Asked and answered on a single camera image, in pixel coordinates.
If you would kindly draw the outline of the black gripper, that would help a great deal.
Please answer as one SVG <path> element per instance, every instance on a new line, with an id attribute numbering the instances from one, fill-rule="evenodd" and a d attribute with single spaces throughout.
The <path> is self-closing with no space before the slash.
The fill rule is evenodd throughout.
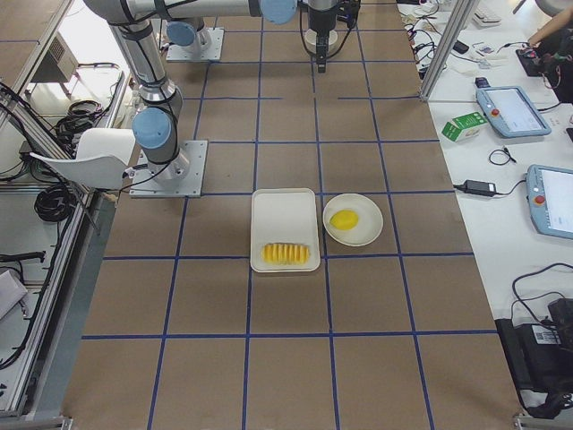
<path id="1" fill-rule="evenodd" d="M 328 56 L 328 31 L 334 30 L 337 22 L 343 22 L 350 30 L 355 27 L 361 8 L 360 0 L 308 0 L 309 27 L 316 35 L 316 65 L 319 73 L 326 72 Z"/>

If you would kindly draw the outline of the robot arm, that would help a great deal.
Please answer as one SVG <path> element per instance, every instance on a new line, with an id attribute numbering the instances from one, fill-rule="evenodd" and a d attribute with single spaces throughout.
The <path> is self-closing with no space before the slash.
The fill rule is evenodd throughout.
<path id="1" fill-rule="evenodd" d="M 211 44 L 209 32 L 203 24 L 195 27 L 187 21 L 169 21 L 167 36 L 173 44 L 188 51 L 201 51 Z"/>
<path id="2" fill-rule="evenodd" d="M 310 55 L 323 73 L 332 56 L 329 34 L 337 22 L 353 29 L 361 6 L 358 1 L 89 1 L 86 5 L 107 22 L 139 84 L 145 108 L 133 119 L 133 133 L 157 182 L 184 177 L 190 162 L 177 135 L 183 96 L 165 71 L 152 19 L 167 23 L 172 43 L 201 50 L 207 17 L 262 17 L 282 25 L 306 11 L 309 28 L 316 36 L 316 48 Z"/>

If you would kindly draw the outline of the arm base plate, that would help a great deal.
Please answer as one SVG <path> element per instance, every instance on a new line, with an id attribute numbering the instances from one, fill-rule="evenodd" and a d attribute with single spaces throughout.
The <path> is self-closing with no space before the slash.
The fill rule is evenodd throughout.
<path id="1" fill-rule="evenodd" d="M 179 144 L 178 156 L 165 169 L 149 163 L 143 150 L 140 150 L 138 165 L 129 188 L 132 198 L 179 198 L 200 197 L 208 152 L 208 142 L 184 141 Z"/>
<path id="2" fill-rule="evenodd" d="M 223 28 L 205 27 L 199 31 L 193 43 L 180 46 L 173 43 L 167 51 L 171 63 L 218 62 L 222 53 L 225 31 Z"/>

